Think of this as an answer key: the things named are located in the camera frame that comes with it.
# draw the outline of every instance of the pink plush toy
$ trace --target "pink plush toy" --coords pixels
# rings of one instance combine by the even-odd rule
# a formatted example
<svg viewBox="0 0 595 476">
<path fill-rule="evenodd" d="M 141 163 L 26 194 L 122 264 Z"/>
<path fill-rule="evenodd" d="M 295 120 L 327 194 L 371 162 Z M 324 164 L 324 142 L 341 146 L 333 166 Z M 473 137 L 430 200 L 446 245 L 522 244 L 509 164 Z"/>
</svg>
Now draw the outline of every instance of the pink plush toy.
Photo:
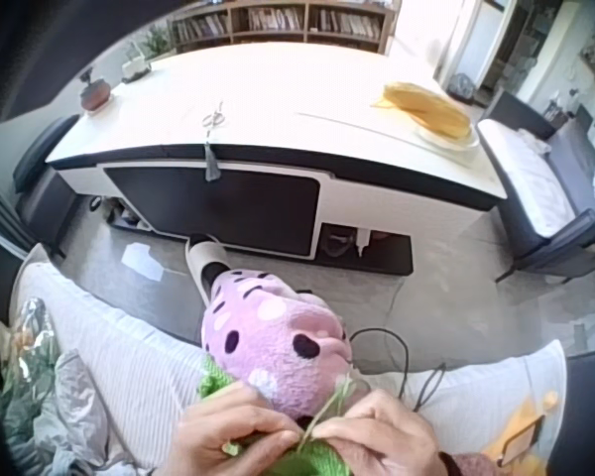
<svg viewBox="0 0 595 476">
<path fill-rule="evenodd" d="M 203 348 L 306 427 L 352 368 L 339 317 L 319 297 L 295 292 L 269 273 L 224 271 L 210 288 Z"/>
</svg>

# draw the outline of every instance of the finger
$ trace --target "finger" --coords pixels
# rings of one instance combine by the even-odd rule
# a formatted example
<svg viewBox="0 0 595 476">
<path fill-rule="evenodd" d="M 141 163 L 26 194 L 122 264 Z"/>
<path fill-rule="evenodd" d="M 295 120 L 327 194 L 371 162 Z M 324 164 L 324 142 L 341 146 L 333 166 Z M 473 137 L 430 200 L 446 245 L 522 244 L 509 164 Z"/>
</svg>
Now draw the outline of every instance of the finger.
<svg viewBox="0 0 595 476">
<path fill-rule="evenodd" d="M 289 448 L 299 442 L 299 434 L 294 431 L 278 431 L 249 446 L 240 456 L 231 459 L 230 476 L 257 476 L 280 459 Z"/>
<path fill-rule="evenodd" d="M 260 392 L 253 387 L 237 382 L 187 409 L 182 419 L 183 421 L 192 421 L 245 405 L 271 409 L 271 404 Z"/>
<path fill-rule="evenodd" d="M 346 412 L 345 417 L 374 418 L 409 434 L 431 438 L 434 436 L 427 421 L 383 390 L 376 390 L 364 397 Z"/>
<path fill-rule="evenodd" d="M 316 426 L 312 437 L 345 439 L 390 457 L 397 456 L 402 448 L 412 443 L 409 435 L 372 418 L 331 418 Z"/>
<path fill-rule="evenodd" d="M 382 464 L 375 454 L 365 446 L 339 438 L 329 438 L 326 442 L 337 451 L 352 474 L 380 474 L 382 472 L 380 471 Z"/>
<path fill-rule="evenodd" d="M 255 406 L 228 409 L 188 424 L 194 426 L 198 441 L 212 449 L 255 431 L 274 433 L 288 430 L 302 435 L 301 428 L 288 416 Z"/>
</svg>

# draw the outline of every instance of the black chair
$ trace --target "black chair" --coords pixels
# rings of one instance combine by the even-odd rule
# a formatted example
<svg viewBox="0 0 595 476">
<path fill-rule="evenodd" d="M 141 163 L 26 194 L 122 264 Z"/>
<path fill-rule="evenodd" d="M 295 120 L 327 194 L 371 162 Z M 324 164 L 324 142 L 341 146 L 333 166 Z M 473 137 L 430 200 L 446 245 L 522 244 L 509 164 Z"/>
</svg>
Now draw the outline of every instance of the black chair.
<svg viewBox="0 0 595 476">
<path fill-rule="evenodd" d="M 20 193 L 16 204 L 20 219 L 37 240 L 62 257 L 60 240 L 74 215 L 77 194 L 45 160 L 78 119 L 75 114 L 53 122 L 31 144 L 13 172 L 15 189 Z"/>
</svg>

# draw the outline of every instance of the hand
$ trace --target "hand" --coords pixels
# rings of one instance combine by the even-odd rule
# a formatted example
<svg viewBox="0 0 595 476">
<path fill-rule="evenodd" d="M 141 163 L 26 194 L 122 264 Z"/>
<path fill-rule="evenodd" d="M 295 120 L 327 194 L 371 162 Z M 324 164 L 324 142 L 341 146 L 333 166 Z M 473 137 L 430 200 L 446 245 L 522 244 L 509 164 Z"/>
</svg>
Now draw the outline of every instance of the hand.
<svg viewBox="0 0 595 476">
<path fill-rule="evenodd" d="M 223 445 L 252 433 L 268 433 L 232 457 Z M 237 382 L 189 407 L 178 423 L 172 449 L 159 476 L 256 476 L 298 443 L 302 431 L 271 410 L 252 387 Z"/>
<path fill-rule="evenodd" d="M 447 476 L 429 423 L 381 390 L 312 436 L 325 439 L 355 476 Z"/>
</svg>

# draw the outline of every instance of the plate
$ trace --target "plate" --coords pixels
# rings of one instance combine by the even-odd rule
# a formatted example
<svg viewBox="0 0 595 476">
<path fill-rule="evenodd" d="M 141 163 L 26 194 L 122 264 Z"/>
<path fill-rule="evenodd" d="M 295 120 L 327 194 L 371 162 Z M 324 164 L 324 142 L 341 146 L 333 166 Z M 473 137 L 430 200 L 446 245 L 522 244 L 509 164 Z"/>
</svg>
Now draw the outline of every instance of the plate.
<svg viewBox="0 0 595 476">
<path fill-rule="evenodd" d="M 438 134 L 425 129 L 422 126 L 417 126 L 416 133 L 425 141 L 430 142 L 436 147 L 446 149 L 448 151 L 465 152 L 476 149 L 480 145 L 480 138 L 476 129 L 469 127 L 469 134 L 463 139 L 451 140 L 446 137 L 439 136 Z"/>
</svg>

